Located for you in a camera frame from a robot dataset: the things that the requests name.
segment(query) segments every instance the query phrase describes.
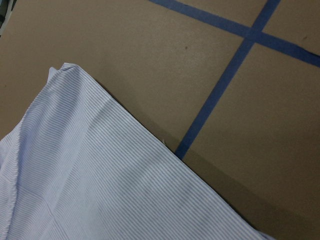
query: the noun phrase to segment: striped fabric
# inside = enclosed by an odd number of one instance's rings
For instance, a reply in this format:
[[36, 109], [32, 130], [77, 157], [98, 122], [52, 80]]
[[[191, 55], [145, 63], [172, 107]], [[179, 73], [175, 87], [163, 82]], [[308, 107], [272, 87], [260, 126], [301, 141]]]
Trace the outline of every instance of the striped fabric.
[[75, 64], [0, 142], [1, 240], [265, 240]]

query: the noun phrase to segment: blue pinstripe fabric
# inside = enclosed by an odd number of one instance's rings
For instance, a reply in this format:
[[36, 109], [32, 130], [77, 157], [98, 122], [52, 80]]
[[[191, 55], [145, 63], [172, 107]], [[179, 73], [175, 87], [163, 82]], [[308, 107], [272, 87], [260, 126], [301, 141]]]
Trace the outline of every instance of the blue pinstripe fabric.
[[84, 70], [0, 142], [0, 239], [263, 240]]

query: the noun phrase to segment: blue tape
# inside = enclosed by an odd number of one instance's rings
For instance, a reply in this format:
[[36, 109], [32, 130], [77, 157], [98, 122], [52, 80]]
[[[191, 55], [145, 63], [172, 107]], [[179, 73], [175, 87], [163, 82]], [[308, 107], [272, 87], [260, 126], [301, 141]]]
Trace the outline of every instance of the blue tape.
[[222, 29], [224, 31], [244, 38], [242, 44], [233, 56], [224, 73], [221, 75], [216, 86], [210, 93], [208, 99], [205, 101], [200, 112], [194, 119], [189, 130], [187, 131], [180, 145], [176, 149], [175, 154], [180, 159], [183, 159], [183, 157], [187, 153], [191, 144], [197, 137], [201, 128], [205, 124], [212, 110], [218, 103], [220, 97], [226, 90], [228, 84], [236, 74], [237, 70], [239, 69], [245, 57], [248, 55], [254, 43], [258, 43], [260, 45], [289, 55], [308, 64], [320, 67], [320, 56], [313, 54], [296, 44], [262, 32], [271, 15], [280, 3], [280, 0], [268, 0], [257, 19], [254, 21], [252, 27], [248, 27], [237, 22], [225, 19], [218, 15], [197, 9], [189, 5], [185, 5], [176, 0], [150, 1], [170, 10], [173, 10], [175, 12], [184, 14], [191, 18], [197, 19], [203, 23], [209, 24], [211, 26], [214, 26], [216, 28]]
[[[254, 21], [252, 28], [255, 31], [262, 31], [262, 29], [267, 24], [269, 18], [271, 17], [272, 13], [275, 11], [276, 7], [278, 6], [280, 0], [268, 0], [267, 3], [264, 5], [263, 9], [261, 10], [259, 16]], [[230, 63], [224, 70], [223, 74], [221, 75], [219, 81], [214, 86], [212, 92], [210, 93], [209, 97], [203, 104], [200, 112], [194, 119], [193, 123], [191, 124], [190, 128], [186, 132], [185, 136], [183, 137], [181, 143], [179, 144], [178, 148], [175, 151], [175, 155], [179, 159], [183, 159], [186, 155], [187, 151], [189, 150], [191, 144], [194, 142], [195, 138], [199, 134], [201, 128], [207, 121], [208, 117], [210, 116], [211, 112], [217, 105], [219, 99], [225, 92], [226, 88], [228, 87], [229, 83], [231, 82], [232, 78], [235, 76], [236, 72], [238, 71], [240, 65], [248, 55], [250, 49], [254, 45], [254, 41], [245, 38], [241, 43], [240, 47], [235, 52], [233, 58], [231, 59]]]
[[182, 141], [180, 142], [178, 148], [176, 149], [174, 154], [179, 159], [182, 160], [184, 158], [184, 156], [186, 155], [191, 144], [196, 139], [201, 128], [203, 127], [203, 125], [205, 124], [209, 115], [211, 114], [211, 112], [213, 111], [215, 106], [217, 105], [219, 99], [221, 98], [222, 94], [224, 93], [227, 86], [231, 82], [232, 78], [235, 76], [237, 70], [239, 69], [243, 60], [248, 55], [248, 53], [253, 45], [254, 45], [253, 41], [248, 40], [248, 39], [244, 39], [243, 42], [241, 43], [240, 47], [235, 52], [235, 55], [233, 56], [230, 63], [228, 64], [228, 66], [224, 70], [219, 81], [214, 86], [209, 97], [206, 99], [205, 103], [203, 104], [200, 112], [195, 117], [190, 128], [188, 129], [188, 131], [184, 135]]
[[225, 19], [223, 17], [217, 16], [213, 13], [209, 13], [192, 6], [185, 5], [176, 0], [150, 1], [155, 4], [161, 5], [165, 8], [171, 9], [175, 12], [197, 19], [203, 23], [225, 30], [229, 33], [238, 35], [242, 38], [250, 39], [258, 44], [274, 49], [283, 54], [289, 55], [295, 59], [320, 67], [320, 56], [306, 51], [305, 49], [296, 44], [261, 32], [266, 23], [268, 22], [269, 18], [271, 17], [271, 14], [273, 13], [272, 8], [277, 6], [280, 0], [269, 0], [263, 7], [261, 13], [259, 14], [257, 20], [254, 22], [252, 27], [248, 27], [237, 22]]

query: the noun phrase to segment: white striped cloth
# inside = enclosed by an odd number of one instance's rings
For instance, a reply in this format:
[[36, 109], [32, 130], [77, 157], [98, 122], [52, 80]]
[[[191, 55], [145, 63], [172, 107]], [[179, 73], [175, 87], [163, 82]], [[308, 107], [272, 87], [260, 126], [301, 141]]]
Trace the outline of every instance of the white striped cloth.
[[75, 64], [0, 142], [1, 240], [265, 240]]

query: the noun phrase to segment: brown cardboard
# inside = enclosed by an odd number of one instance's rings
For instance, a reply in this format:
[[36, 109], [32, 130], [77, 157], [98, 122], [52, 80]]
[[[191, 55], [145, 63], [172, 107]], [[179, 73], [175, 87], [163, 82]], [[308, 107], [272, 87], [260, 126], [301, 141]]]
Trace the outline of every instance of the brown cardboard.
[[174, 151], [241, 41], [146, 0], [18, 1], [0, 39], [0, 135], [70, 62]]
[[264, 32], [320, 55], [320, 1], [281, 0]]
[[185, 163], [277, 239], [320, 236], [320, 69], [255, 44]]
[[266, 0], [179, 0], [179, 2], [251, 27]]

